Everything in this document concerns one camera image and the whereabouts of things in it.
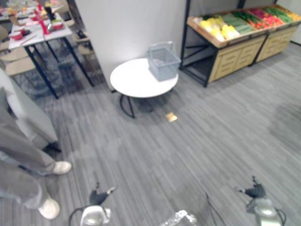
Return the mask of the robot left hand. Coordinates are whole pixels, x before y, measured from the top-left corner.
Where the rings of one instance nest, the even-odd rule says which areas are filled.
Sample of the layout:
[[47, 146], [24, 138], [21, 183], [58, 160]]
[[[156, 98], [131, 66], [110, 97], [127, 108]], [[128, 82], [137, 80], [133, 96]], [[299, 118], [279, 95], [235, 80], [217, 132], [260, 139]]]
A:
[[96, 187], [89, 196], [89, 202], [91, 205], [101, 205], [105, 200], [117, 189], [116, 186], [109, 188], [105, 192], [100, 191], [100, 183], [96, 183]]

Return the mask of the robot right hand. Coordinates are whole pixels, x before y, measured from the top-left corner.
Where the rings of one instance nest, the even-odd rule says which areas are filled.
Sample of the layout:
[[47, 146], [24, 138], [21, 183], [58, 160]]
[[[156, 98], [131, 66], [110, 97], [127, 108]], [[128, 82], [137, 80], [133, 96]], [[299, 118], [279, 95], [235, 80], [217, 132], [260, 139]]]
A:
[[263, 187], [262, 183], [259, 182], [259, 180], [252, 176], [253, 181], [253, 187], [252, 188], [238, 188], [236, 189], [239, 193], [243, 193], [248, 195], [249, 197], [256, 199], [256, 198], [265, 198], [266, 197], [266, 191]]

